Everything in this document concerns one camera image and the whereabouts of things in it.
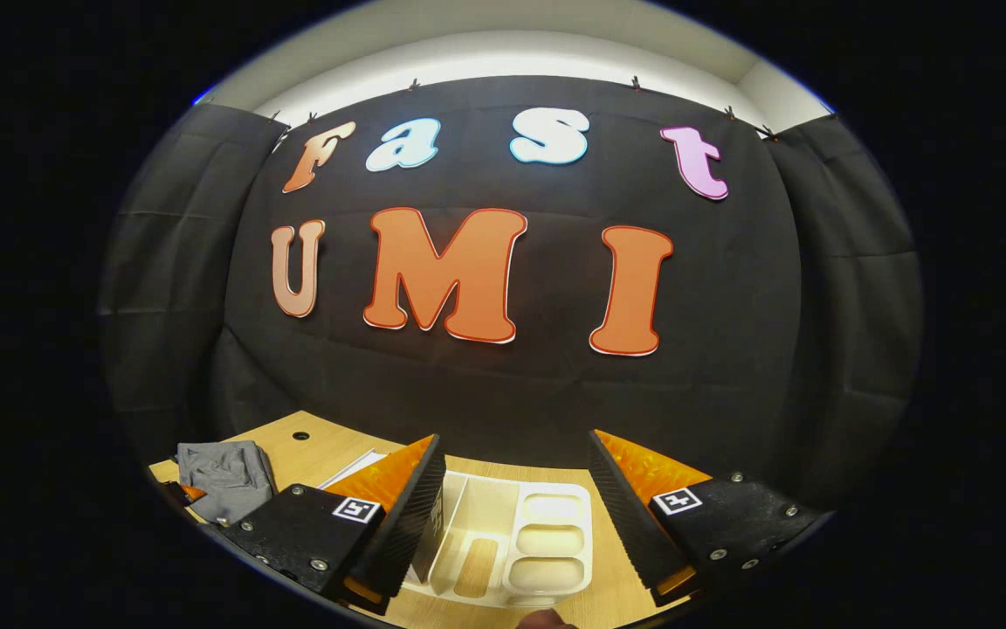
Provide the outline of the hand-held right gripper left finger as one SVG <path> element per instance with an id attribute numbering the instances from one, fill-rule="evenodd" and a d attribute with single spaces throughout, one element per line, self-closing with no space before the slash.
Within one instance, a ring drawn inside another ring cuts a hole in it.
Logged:
<path id="1" fill-rule="evenodd" d="M 221 536 L 315 596 L 382 616 L 420 547 L 440 544 L 446 471 L 428 435 L 327 488 L 293 483 Z"/>

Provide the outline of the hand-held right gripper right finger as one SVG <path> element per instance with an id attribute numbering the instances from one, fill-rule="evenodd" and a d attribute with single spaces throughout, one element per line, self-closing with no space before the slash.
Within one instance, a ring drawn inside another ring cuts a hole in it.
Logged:
<path id="1" fill-rule="evenodd" d="M 825 524 L 742 471 L 704 473 L 592 430 L 588 470 L 632 568 L 654 604 L 738 588 Z"/>

